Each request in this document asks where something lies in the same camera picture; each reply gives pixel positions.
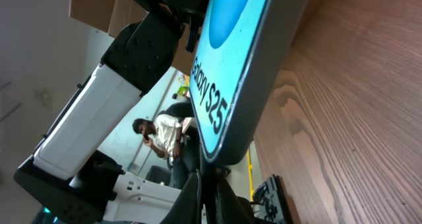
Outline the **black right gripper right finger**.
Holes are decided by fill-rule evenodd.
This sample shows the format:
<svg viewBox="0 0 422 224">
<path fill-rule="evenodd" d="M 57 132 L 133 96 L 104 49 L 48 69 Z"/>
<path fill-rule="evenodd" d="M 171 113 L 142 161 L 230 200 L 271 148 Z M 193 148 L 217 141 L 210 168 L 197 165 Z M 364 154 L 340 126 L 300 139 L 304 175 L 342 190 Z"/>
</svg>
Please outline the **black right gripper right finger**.
<svg viewBox="0 0 422 224">
<path fill-rule="evenodd" d="M 237 196 L 224 177 L 217 178 L 216 223 L 254 223 L 254 213 L 250 202 L 245 198 Z"/>
</svg>

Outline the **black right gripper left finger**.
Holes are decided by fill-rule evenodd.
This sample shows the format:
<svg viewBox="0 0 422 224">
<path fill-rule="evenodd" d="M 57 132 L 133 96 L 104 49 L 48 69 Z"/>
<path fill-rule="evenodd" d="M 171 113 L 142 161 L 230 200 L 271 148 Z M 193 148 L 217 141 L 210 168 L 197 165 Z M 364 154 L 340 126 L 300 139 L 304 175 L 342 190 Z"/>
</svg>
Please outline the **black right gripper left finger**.
<svg viewBox="0 0 422 224">
<path fill-rule="evenodd" d="M 197 169 L 185 183 L 169 213 L 160 224 L 200 224 L 202 222 L 202 178 Z"/>
</svg>

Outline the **blue Galaxy smartphone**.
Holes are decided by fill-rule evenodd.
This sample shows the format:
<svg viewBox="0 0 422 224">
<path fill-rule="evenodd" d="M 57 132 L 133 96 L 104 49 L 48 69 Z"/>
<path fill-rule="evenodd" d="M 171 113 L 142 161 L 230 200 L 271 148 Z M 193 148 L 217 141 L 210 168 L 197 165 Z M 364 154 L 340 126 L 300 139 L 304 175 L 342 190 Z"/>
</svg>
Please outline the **blue Galaxy smartphone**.
<svg viewBox="0 0 422 224">
<path fill-rule="evenodd" d="M 242 160 L 307 0 L 209 0 L 190 94 L 205 159 Z"/>
</svg>

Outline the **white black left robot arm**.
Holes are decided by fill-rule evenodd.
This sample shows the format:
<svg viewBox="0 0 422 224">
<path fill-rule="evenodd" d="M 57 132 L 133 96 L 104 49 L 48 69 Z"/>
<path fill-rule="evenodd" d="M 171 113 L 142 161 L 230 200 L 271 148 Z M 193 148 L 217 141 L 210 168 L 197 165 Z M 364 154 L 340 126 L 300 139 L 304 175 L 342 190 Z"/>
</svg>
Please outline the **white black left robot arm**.
<svg viewBox="0 0 422 224">
<path fill-rule="evenodd" d="M 120 31 L 14 179 L 65 223 L 175 219 L 178 189 L 123 170 L 98 150 L 170 68 L 184 30 L 192 52 L 209 0 L 135 0 L 147 14 Z"/>
</svg>

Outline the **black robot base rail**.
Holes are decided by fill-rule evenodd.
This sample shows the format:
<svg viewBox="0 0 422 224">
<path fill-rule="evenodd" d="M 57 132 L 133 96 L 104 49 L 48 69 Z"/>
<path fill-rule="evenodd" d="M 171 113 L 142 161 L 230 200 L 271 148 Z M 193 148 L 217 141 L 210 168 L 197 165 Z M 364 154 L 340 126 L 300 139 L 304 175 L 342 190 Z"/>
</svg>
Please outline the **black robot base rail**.
<svg viewBox="0 0 422 224">
<path fill-rule="evenodd" d="M 293 224 L 293 218 L 279 176 L 270 175 L 253 192 L 252 198 L 252 207 L 258 208 L 255 213 L 255 223 Z"/>
</svg>

